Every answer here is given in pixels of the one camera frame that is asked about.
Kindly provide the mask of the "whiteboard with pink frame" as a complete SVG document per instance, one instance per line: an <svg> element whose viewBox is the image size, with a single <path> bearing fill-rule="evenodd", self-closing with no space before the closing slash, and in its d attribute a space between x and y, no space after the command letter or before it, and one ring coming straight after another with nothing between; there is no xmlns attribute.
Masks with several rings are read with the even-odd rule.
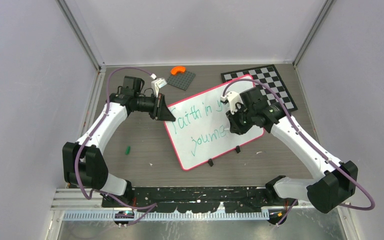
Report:
<svg viewBox="0 0 384 240"><path fill-rule="evenodd" d="M184 171L203 165L210 158L264 135L264 129L257 126L243 135L224 130L230 128L226 116L230 107L220 101L223 91L227 89L241 93L251 89L255 83L250 79L251 76L247 74L240 77L238 83L222 83L168 106L176 120L165 121L164 125Z"/></svg>

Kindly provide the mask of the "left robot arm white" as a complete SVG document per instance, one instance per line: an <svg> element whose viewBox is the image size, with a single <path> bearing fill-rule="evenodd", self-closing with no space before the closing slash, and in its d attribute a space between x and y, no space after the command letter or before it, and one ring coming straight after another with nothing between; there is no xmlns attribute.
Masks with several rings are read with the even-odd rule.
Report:
<svg viewBox="0 0 384 240"><path fill-rule="evenodd" d="M116 129L132 112L147 113L156 121L175 121L165 95L160 92L167 81L154 74L150 77L149 96L142 92L145 85L143 79L124 77L117 91L107 95L102 112L86 133L75 142L65 143L62 161L66 183L111 194L121 207L128 207L133 202L131 182L109 172L103 153Z"/></svg>

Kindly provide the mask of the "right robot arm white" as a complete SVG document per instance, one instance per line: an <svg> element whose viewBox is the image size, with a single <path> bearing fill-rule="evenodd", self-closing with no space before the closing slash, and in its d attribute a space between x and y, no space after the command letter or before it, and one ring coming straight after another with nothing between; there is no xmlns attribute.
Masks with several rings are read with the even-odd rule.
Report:
<svg viewBox="0 0 384 240"><path fill-rule="evenodd" d="M226 117L229 131L244 135L252 127L259 127L284 143L307 167L311 179L294 179L280 175L266 183L265 198L271 205L284 199L310 202L318 211L327 214L351 197L356 190L354 180L358 168L352 162L342 162L322 148L282 103L269 104L257 87L241 93L224 91L221 103L228 105Z"/></svg>

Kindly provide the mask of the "green marker cap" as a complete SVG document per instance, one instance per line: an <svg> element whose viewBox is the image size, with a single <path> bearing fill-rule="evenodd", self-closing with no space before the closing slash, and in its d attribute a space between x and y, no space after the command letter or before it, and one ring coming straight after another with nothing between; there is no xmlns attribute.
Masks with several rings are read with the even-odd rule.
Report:
<svg viewBox="0 0 384 240"><path fill-rule="evenodd" d="M129 155L130 154L130 151L131 151L131 147L128 146L125 150L125 155Z"/></svg>

